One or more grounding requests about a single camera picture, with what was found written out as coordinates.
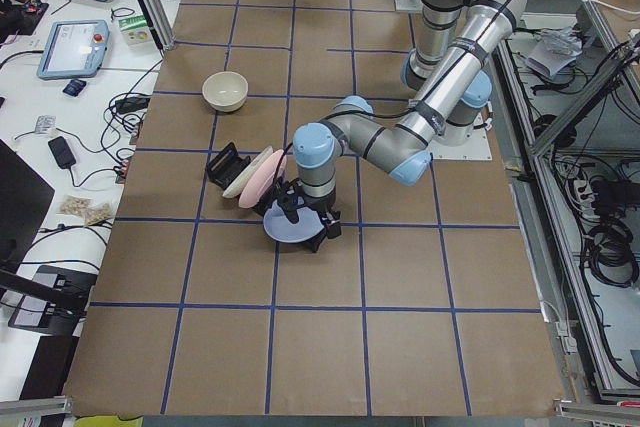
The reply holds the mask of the lower teach pendant tablet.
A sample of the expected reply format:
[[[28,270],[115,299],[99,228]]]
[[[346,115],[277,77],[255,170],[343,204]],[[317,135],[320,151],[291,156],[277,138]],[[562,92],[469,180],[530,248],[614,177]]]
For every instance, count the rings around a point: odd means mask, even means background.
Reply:
[[[91,78],[102,66],[110,31],[104,20],[58,21],[50,30],[37,77]]]

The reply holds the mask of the cream bowl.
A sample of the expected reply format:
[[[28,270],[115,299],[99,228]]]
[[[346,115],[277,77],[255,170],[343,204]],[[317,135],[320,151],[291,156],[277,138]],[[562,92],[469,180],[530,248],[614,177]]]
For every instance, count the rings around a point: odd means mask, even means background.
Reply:
[[[202,85],[206,103],[219,112],[240,109],[248,96],[248,81],[239,73],[222,71],[209,76]]]

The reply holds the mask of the black power adapter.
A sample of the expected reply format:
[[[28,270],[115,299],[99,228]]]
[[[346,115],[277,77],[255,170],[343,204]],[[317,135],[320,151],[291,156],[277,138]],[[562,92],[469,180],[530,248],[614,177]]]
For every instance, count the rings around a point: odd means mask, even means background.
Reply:
[[[64,137],[52,138],[48,141],[48,146],[59,168],[70,169],[76,163],[76,158]]]

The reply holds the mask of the blue plate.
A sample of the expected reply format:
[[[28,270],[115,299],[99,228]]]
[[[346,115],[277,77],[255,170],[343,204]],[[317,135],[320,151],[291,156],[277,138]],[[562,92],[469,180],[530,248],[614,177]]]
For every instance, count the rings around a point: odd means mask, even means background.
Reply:
[[[272,239],[282,243],[306,241],[323,230],[323,224],[317,213],[308,207],[298,210],[299,221],[290,222],[284,211],[274,203],[263,218],[265,232]]]

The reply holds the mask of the green white carton box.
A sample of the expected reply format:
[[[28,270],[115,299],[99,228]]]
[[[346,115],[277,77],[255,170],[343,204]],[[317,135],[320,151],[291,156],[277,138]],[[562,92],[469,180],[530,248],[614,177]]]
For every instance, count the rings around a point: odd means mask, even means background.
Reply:
[[[150,28],[143,15],[130,16],[118,21],[119,31],[129,46],[146,43],[152,40]]]

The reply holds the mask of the black plate rack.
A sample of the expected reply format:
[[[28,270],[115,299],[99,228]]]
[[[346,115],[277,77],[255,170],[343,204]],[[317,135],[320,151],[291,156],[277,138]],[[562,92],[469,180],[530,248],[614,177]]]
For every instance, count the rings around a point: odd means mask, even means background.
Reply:
[[[244,170],[250,162],[255,158],[251,156],[241,156],[237,150],[235,144],[230,142],[227,144],[212,160],[210,160],[206,167],[205,173],[208,180],[221,189],[221,196],[223,191],[231,184],[231,182]],[[240,209],[252,210],[260,216],[263,216],[269,209],[269,190],[276,184],[277,181],[282,182],[282,176],[274,180],[273,184],[267,190],[267,192],[261,197],[260,201],[252,208],[240,208],[238,205],[239,196],[234,198],[223,198],[226,200],[237,200],[237,206]]]

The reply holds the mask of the pink plate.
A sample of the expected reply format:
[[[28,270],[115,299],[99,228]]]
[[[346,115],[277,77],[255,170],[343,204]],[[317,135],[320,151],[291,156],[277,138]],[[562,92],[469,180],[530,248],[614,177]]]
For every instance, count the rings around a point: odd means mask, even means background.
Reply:
[[[238,205],[240,208],[252,208],[267,192],[274,180],[283,175],[287,164],[282,149],[273,152],[253,173],[242,190]]]

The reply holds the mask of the cream plate in rack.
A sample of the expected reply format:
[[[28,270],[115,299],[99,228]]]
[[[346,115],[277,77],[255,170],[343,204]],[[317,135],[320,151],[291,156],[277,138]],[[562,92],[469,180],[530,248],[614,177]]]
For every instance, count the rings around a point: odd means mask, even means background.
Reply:
[[[273,152],[273,147],[268,146],[260,154],[258,154],[223,191],[222,197],[230,199],[239,196],[246,187],[250,178]]]

